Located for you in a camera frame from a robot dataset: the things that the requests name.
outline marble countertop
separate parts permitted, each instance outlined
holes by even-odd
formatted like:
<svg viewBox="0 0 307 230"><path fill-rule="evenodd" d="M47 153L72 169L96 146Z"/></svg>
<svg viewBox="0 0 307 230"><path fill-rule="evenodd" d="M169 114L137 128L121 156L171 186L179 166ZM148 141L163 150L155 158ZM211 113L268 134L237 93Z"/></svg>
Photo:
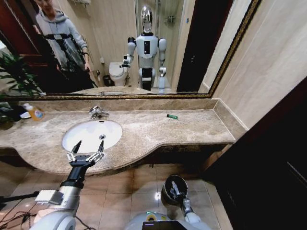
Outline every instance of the marble countertop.
<svg viewBox="0 0 307 230"><path fill-rule="evenodd" d="M144 158L160 146L231 144L235 139L213 110L108 111L119 123L119 142L88 174L110 173ZM178 116L178 120L166 117ZM42 121L21 120L0 132L0 147L15 148L29 164L49 173L69 174L62 138L72 126L90 121L87 112L47 112Z"/></svg>
<svg viewBox="0 0 307 230"><path fill-rule="evenodd" d="M139 88L133 88L128 86L104 86L104 87L98 87L98 88L92 88L87 90L81 90L73 93L85 93L85 94L94 94L94 95L101 95L101 93L104 92L105 95L121 95L121 94L147 94L147 93L153 93L148 90L139 89Z"/></svg>

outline soap bottle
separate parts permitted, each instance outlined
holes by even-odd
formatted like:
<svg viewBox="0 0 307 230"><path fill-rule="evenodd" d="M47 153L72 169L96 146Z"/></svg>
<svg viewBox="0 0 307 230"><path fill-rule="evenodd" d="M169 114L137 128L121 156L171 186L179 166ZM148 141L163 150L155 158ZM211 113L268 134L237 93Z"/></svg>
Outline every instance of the soap bottle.
<svg viewBox="0 0 307 230"><path fill-rule="evenodd" d="M45 113L43 111L40 111L38 108L35 108L34 106L30 105L29 103L25 103L24 107L29 112L32 119L35 120L35 121L40 121L45 116Z"/></svg>

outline chrome robot head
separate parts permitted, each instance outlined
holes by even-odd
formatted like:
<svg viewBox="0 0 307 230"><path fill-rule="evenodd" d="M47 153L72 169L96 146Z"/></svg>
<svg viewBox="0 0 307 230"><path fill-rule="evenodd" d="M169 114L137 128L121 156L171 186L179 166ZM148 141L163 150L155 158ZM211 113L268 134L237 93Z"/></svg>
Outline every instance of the chrome robot head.
<svg viewBox="0 0 307 230"><path fill-rule="evenodd" d="M148 34L152 31L153 13L149 6L144 6L141 11L141 22L143 25L143 32Z"/></svg>

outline toilet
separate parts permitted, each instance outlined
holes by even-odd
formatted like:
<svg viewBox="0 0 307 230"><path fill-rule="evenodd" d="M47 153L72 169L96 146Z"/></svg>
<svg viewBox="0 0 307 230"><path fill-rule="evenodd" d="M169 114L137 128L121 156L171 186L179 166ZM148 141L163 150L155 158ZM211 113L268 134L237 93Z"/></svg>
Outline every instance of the toilet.
<svg viewBox="0 0 307 230"><path fill-rule="evenodd" d="M123 64L122 62L111 62L109 67L109 73L112 81L114 81L115 86L125 86L127 68L120 68L119 66Z"/></svg>

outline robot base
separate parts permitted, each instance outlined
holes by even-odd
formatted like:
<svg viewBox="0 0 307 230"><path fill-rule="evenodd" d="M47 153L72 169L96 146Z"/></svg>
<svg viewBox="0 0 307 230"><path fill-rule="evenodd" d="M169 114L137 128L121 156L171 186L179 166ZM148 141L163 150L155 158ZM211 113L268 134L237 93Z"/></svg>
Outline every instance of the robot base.
<svg viewBox="0 0 307 230"><path fill-rule="evenodd" d="M125 230L211 230L204 222L190 224L183 220L170 220L166 215L146 212L134 217Z"/></svg>

